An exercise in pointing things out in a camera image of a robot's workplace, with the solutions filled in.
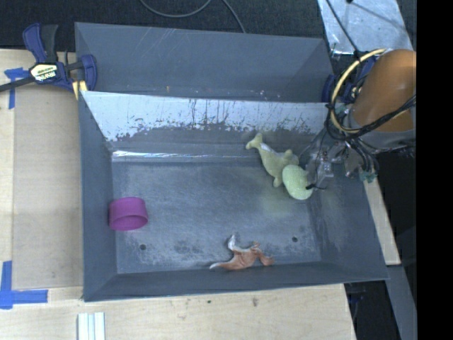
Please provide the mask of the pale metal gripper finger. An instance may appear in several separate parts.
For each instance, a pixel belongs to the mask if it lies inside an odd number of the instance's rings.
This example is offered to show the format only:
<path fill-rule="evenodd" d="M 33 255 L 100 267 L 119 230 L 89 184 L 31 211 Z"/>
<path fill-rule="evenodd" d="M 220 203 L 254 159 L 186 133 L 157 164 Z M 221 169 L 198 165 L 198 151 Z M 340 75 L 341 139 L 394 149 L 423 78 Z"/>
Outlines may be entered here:
<path fill-rule="evenodd" d="M 316 170 L 316 188 L 328 188 L 334 180 L 334 173 L 332 168 L 318 168 Z"/>
<path fill-rule="evenodd" d="M 313 151 L 309 155 L 306 170 L 310 173 L 331 173 L 332 163 L 327 149 Z"/>

